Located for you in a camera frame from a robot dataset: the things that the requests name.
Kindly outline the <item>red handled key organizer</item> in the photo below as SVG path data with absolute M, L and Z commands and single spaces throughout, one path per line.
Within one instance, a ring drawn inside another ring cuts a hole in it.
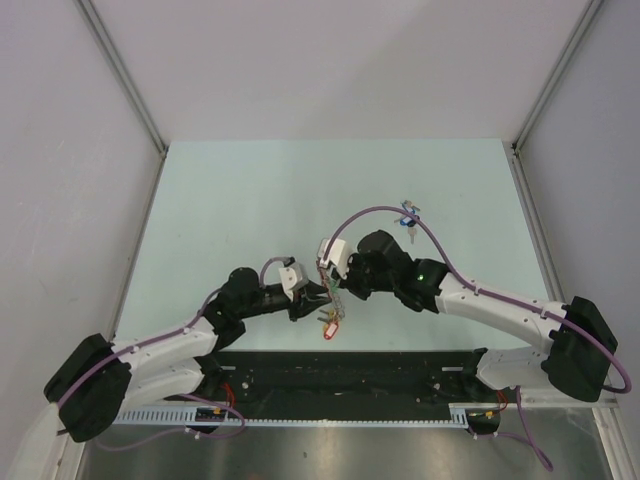
M 316 262 L 316 270 L 318 272 L 321 285 L 325 286 L 328 290 L 329 296 L 331 297 L 331 310 L 336 310 L 341 316 L 341 321 L 345 317 L 345 308 L 342 302 L 341 296 L 339 292 L 330 292 L 328 288 L 328 282 L 333 280 L 331 278 L 331 271 L 325 267 L 320 265 L 320 261 Z

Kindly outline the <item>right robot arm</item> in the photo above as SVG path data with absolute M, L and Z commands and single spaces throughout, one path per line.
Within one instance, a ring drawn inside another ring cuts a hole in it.
M 412 311 L 467 318 L 526 342 L 524 348 L 474 351 L 461 376 L 462 391 L 473 401 L 505 387 L 550 385 L 575 400 L 595 402 L 605 389 L 618 342 L 588 299 L 544 302 L 462 282 L 443 262 L 411 258 L 383 230 L 355 248 L 338 239 L 318 258 L 341 288 L 361 300 L 391 293 Z

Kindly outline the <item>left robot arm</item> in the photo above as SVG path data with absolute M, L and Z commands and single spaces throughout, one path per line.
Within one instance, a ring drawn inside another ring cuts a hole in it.
M 309 280 L 298 264 L 268 285 L 255 270 L 237 268 L 189 321 L 129 341 L 86 337 L 47 382 L 44 396 L 56 406 L 64 433 L 87 442 L 128 410 L 168 397 L 214 397 L 221 368 L 213 355 L 245 334 L 246 319 L 284 312 L 297 321 L 330 302 L 327 287 Z

